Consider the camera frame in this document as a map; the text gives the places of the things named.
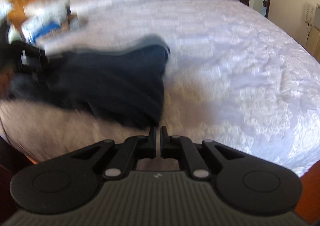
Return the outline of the navy blue striped pants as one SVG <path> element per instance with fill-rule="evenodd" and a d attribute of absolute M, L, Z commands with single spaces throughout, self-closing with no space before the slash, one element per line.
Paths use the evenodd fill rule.
<path fill-rule="evenodd" d="M 81 110 L 129 127 L 157 127 L 169 55 L 169 46 L 159 36 L 140 38 L 121 50 L 65 51 L 15 75 L 9 93 L 15 99 Z"/>

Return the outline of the bright blue folded garment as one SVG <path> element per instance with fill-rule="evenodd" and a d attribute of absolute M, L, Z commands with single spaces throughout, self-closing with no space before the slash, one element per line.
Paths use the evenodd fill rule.
<path fill-rule="evenodd" d="M 36 40 L 39 37 L 45 36 L 46 34 L 50 33 L 51 31 L 54 30 L 59 30 L 61 27 L 55 23 L 55 22 L 51 22 L 47 25 L 45 25 L 44 27 L 40 28 L 39 31 L 37 31 L 33 36 L 32 36 L 32 41 L 35 44 Z"/>

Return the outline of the grey folded garment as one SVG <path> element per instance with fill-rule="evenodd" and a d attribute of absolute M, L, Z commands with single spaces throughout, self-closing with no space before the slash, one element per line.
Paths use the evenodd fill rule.
<path fill-rule="evenodd" d="M 21 32 L 24 40 L 32 45 L 40 45 L 44 40 L 63 32 L 78 30 L 87 23 L 86 19 L 71 13 L 70 0 L 39 0 L 25 6 L 24 13 L 27 20 L 22 23 Z M 57 23 L 61 28 L 39 37 L 34 44 L 32 36 L 51 22 Z"/>

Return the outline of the white textured bedspread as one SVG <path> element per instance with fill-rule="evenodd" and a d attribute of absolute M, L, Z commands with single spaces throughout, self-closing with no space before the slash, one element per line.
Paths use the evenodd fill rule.
<path fill-rule="evenodd" d="M 160 35 L 171 54 L 161 125 L 302 176 L 319 160 L 319 63 L 261 14 L 229 0 L 71 0 L 88 24 L 45 45 L 123 48 Z"/>

